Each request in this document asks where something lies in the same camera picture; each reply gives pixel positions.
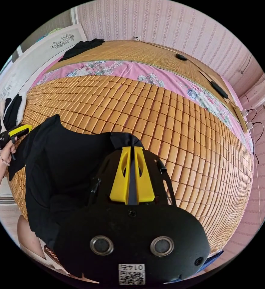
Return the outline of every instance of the wrist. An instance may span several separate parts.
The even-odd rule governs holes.
[[[9,166],[9,165],[10,165],[10,162],[7,161],[7,160],[5,160],[5,158],[3,158],[3,157],[1,156],[1,153],[0,153],[0,162],[1,162],[3,165],[5,165],[5,166]]]

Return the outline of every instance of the cable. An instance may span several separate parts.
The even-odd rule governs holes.
[[[250,58],[249,58],[249,61],[248,61],[247,65],[246,65],[246,67],[244,68],[244,70],[243,70],[243,71],[240,71],[240,72],[241,72],[241,74],[243,74],[243,73],[244,73],[245,69],[246,69],[246,68],[247,68],[247,66],[249,65],[249,63],[250,63],[250,60],[251,60],[251,57],[252,57],[252,54],[251,54],[251,56],[250,56]]]
[[[174,53],[176,53],[176,51],[178,51],[178,50],[172,50],[172,49],[169,49],[169,48],[166,48],[166,47],[163,47],[163,46],[158,46],[158,45],[155,45],[155,44],[150,43],[150,42],[145,42],[145,41],[139,40],[137,37],[134,37],[134,38],[136,40],[140,41],[140,42],[143,42],[143,43],[146,43],[146,44],[150,44],[150,45],[158,47],[158,48],[163,48],[163,49],[169,50],[169,51],[174,52]]]
[[[258,110],[256,108],[252,108],[252,109],[248,109],[247,112],[251,111],[251,110],[255,110],[256,113],[254,115],[254,117],[251,119],[251,121],[253,121],[253,119],[256,117],[257,113],[258,113]]]
[[[253,140],[253,138],[252,138],[252,134],[251,134],[251,131],[250,131],[250,130],[249,130],[249,134],[250,134],[250,137],[251,137],[252,143],[253,143],[253,156],[256,157],[258,164],[260,164],[259,159],[258,159],[257,155],[255,154],[255,143],[254,143],[254,140]]]
[[[258,168],[256,164],[256,173],[257,173],[257,184],[258,184],[258,192],[259,192],[259,230],[261,228],[261,206],[260,206],[260,188],[259,188],[259,176],[258,176]]]
[[[256,121],[255,123],[252,123],[252,126],[255,125],[256,123],[261,123],[261,122],[260,122],[260,121]],[[262,131],[260,137],[259,137],[259,138],[257,139],[257,141],[255,142],[255,144],[259,141],[259,139],[261,138],[261,136],[262,136],[262,134],[263,134],[263,132],[264,132],[264,125],[263,125],[263,123],[261,123],[261,124],[262,124],[262,127],[263,127],[263,131]]]

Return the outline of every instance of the leg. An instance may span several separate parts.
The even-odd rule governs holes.
[[[34,232],[31,231],[29,223],[21,215],[18,219],[17,234],[19,243],[27,249],[45,259],[41,244]]]

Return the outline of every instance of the bed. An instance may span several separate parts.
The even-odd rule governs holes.
[[[229,100],[212,89],[196,66],[174,54],[147,43],[110,41],[55,60],[30,87],[23,123],[35,127],[59,114],[62,125],[78,133],[134,134],[166,165],[177,205],[201,222],[213,255],[245,211],[253,143],[241,128],[232,107],[240,103],[226,80],[198,62]],[[9,185],[27,218],[24,169]]]

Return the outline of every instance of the bamboo mat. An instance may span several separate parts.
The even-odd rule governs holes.
[[[253,163],[218,118],[164,88],[113,76],[67,77],[32,88],[23,123],[35,128],[55,114],[74,132],[128,132],[141,139],[166,165],[177,205],[203,225],[211,253],[224,247],[243,216]],[[25,168],[9,185],[27,218]]]
[[[220,75],[192,56],[174,49],[172,50],[173,51],[170,51],[165,49],[165,47],[156,47],[149,43],[144,43],[137,40],[107,41],[104,42],[101,46],[83,52],[70,59],[56,63],[46,72],[53,71],[68,64],[95,60],[123,60],[150,64],[179,74],[180,76],[183,76],[202,86],[210,93],[212,93],[219,101],[221,101],[221,103],[223,103],[224,106],[226,106],[238,120],[238,116],[236,115],[235,110],[231,104],[231,102],[234,103],[234,99]],[[200,69],[198,67],[192,64],[190,61],[181,61],[177,59],[175,57],[176,53],[181,53],[189,60],[192,60],[194,63],[196,63],[203,71],[209,75],[213,81],[220,85],[220,87],[228,94],[230,100],[224,99],[211,87],[210,82],[199,72]]]

